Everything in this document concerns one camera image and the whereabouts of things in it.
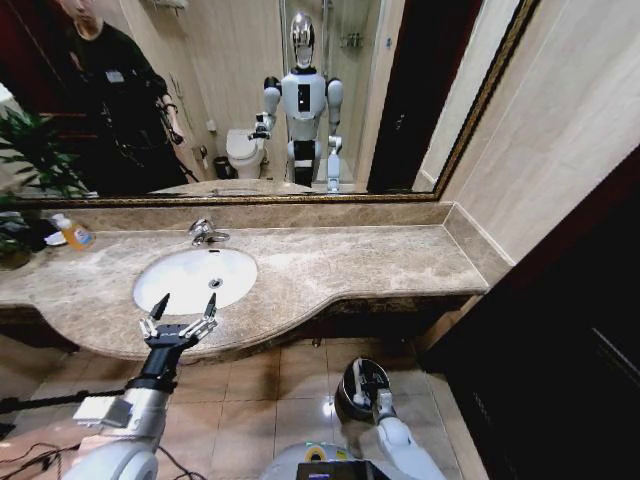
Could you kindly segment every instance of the man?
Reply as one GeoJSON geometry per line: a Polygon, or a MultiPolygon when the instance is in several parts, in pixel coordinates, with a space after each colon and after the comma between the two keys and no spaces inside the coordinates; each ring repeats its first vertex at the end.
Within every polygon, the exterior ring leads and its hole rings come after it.
{"type": "Polygon", "coordinates": [[[73,20],[70,55],[85,85],[88,108],[100,114],[104,147],[113,150],[98,193],[139,194],[187,183],[157,106],[184,137],[167,84],[136,43],[100,18],[94,0],[58,0],[73,20]]]}

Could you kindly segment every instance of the chrome faucet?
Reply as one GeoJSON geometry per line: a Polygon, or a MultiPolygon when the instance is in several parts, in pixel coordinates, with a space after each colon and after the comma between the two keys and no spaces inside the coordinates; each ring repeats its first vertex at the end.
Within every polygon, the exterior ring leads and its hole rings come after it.
{"type": "Polygon", "coordinates": [[[199,247],[203,243],[226,242],[230,236],[228,233],[216,232],[216,227],[207,219],[196,220],[189,227],[189,236],[193,237],[191,245],[199,247]]]}

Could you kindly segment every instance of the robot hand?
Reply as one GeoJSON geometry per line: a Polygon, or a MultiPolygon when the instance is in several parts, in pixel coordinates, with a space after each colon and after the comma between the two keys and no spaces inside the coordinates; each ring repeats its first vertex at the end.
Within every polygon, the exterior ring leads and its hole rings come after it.
{"type": "Polygon", "coordinates": [[[271,129],[275,124],[275,117],[268,113],[261,113],[256,115],[256,120],[254,131],[249,134],[249,140],[255,138],[271,138],[271,129]]]}

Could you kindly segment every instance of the toilet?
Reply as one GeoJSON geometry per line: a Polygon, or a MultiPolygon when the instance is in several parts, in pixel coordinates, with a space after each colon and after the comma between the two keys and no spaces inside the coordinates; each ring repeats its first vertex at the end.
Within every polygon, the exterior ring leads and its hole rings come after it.
{"type": "Polygon", "coordinates": [[[264,139],[249,140],[251,130],[231,129],[227,132],[227,156],[238,171],[238,178],[260,178],[264,158],[264,139]]]}

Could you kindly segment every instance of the drain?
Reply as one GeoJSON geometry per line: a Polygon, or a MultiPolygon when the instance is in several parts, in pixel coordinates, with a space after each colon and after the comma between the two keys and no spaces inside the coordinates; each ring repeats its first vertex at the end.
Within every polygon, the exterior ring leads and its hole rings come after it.
{"type": "Polygon", "coordinates": [[[218,288],[220,285],[222,285],[222,279],[221,278],[214,278],[213,280],[211,280],[209,282],[209,288],[218,288]]]}

